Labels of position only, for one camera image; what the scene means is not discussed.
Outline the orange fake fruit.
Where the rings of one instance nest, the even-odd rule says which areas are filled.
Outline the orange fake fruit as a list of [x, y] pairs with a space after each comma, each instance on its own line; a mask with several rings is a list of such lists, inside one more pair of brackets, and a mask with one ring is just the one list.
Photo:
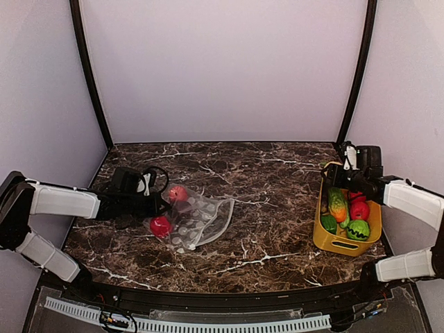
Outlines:
[[330, 187], [327, 190], [327, 195], [329, 213], [342, 228], [345, 228], [350, 222], [350, 215], [344, 193], [337, 187]]

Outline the clear polka dot zip bag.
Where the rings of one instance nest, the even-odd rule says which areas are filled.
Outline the clear polka dot zip bag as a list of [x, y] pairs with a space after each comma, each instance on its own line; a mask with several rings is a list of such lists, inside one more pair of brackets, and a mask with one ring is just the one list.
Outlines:
[[231, 222], [234, 200], [208, 198], [181, 185], [187, 190], [188, 201], [172, 203], [168, 192], [174, 185], [177, 184], [169, 185], [162, 194], [163, 199], [171, 206], [171, 209], [162, 215], [167, 217], [173, 226], [171, 234], [163, 239], [155, 237], [149, 228], [152, 218], [145, 219], [143, 225], [169, 250], [178, 253], [195, 250], [218, 239]]

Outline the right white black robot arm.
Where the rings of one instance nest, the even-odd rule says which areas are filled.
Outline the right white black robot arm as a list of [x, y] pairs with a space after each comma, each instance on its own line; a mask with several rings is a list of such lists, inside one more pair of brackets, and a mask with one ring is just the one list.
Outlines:
[[378, 146], [346, 142], [339, 158], [321, 169], [321, 194], [330, 187], [339, 188], [344, 198], [348, 191], [361, 192], [372, 211], [368, 220], [372, 231], [366, 242], [351, 241], [342, 248], [348, 238], [324, 231], [317, 198], [314, 227], [319, 233], [312, 236], [316, 247], [346, 259], [361, 259], [377, 241], [387, 246], [386, 254], [363, 264], [354, 295], [368, 301], [379, 292], [381, 282], [443, 278], [443, 195], [398, 176], [385, 176]]

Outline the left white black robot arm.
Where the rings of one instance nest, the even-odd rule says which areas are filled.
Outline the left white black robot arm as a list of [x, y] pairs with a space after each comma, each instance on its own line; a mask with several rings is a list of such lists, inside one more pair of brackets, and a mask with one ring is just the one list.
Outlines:
[[75, 216], [108, 221], [123, 215], [135, 218], [161, 216], [171, 208], [153, 186], [160, 167], [141, 173], [118, 167], [103, 191], [53, 185], [13, 171], [1, 184], [1, 249], [19, 253], [70, 285], [83, 302], [93, 302], [98, 288], [91, 273], [73, 257], [56, 248], [28, 224], [32, 215]]

